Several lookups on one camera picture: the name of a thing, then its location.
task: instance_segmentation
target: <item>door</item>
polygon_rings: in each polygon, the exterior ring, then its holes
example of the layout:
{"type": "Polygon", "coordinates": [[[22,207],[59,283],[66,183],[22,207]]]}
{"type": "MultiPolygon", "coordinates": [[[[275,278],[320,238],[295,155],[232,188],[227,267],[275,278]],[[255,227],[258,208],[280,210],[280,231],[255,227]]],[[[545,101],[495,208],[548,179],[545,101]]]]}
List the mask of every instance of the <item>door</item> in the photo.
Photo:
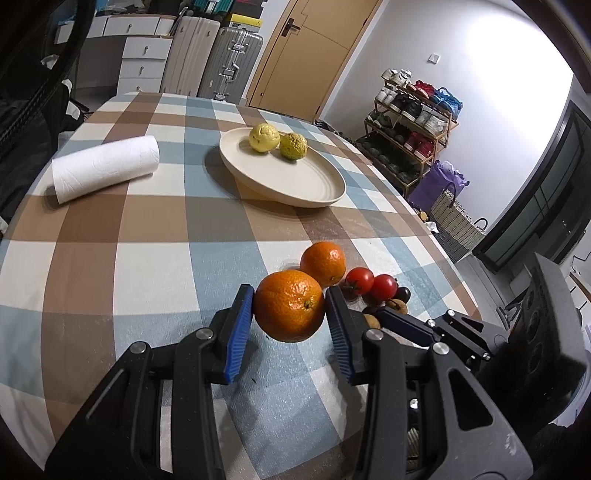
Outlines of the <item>door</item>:
{"type": "Polygon", "coordinates": [[[250,105],[312,121],[378,0],[298,0],[250,105]]]}

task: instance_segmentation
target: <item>tablecloth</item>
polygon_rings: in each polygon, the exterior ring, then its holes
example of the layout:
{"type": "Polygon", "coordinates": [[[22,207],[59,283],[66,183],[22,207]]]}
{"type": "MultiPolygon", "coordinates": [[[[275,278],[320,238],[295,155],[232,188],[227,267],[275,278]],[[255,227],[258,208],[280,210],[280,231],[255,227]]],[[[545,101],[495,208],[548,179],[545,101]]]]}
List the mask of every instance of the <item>tablecloth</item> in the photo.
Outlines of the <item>tablecloth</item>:
{"type": "MultiPolygon", "coordinates": [[[[413,210],[360,152],[297,119],[206,99],[129,93],[105,103],[57,156],[153,135],[148,177],[59,206],[49,165],[0,243],[0,413],[41,466],[68,422],[136,340],[179,341],[230,306],[241,283],[298,264],[331,240],[348,266],[390,273],[426,320],[447,308],[478,317],[474,299],[413,210]],[[343,174],[331,207],[271,202],[224,167],[222,132],[267,121],[303,134],[343,174]]],[[[340,379],[326,322],[279,343],[253,322],[238,381],[214,405],[230,480],[341,478],[352,470],[363,387],[340,379]]],[[[170,386],[162,423],[170,469],[170,386]]]]}

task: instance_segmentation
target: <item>door handle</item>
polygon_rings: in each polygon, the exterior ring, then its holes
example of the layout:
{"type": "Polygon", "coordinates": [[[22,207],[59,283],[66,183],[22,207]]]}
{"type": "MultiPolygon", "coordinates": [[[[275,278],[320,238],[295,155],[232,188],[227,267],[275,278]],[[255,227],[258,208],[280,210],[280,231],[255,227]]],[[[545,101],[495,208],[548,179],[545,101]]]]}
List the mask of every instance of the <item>door handle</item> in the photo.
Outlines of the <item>door handle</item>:
{"type": "Polygon", "coordinates": [[[301,27],[294,25],[294,19],[290,18],[287,23],[285,23],[285,27],[283,27],[283,32],[281,32],[282,37],[286,37],[287,34],[290,32],[291,29],[294,30],[301,30],[301,27]]]}

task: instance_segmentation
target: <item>plate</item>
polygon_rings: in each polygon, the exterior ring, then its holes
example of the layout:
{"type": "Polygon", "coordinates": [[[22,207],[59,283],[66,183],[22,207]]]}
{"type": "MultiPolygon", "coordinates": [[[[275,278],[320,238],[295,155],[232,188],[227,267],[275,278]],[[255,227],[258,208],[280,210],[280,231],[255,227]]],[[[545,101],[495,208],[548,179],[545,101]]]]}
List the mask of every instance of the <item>plate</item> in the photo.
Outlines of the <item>plate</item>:
{"type": "Polygon", "coordinates": [[[283,158],[279,149],[258,153],[248,142],[250,128],[236,128],[220,138],[222,160],[234,177],[276,202],[295,207],[324,207],[346,191],[345,180],[326,158],[308,147],[297,161],[283,158]]]}

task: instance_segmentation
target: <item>white wall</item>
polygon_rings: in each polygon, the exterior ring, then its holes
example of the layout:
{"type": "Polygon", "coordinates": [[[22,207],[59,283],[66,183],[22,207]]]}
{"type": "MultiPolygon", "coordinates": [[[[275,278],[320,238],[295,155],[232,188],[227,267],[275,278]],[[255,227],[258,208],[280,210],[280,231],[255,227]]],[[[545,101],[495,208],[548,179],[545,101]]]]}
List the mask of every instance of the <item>white wall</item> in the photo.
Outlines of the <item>white wall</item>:
{"type": "Polygon", "coordinates": [[[386,68],[446,86],[462,102],[460,125],[440,155],[471,184],[459,197],[489,224],[530,175],[552,137],[572,72],[530,20],[478,0],[390,2],[322,116],[345,135],[365,133],[363,118],[386,68]],[[438,65],[427,63],[431,53],[438,65]]]}

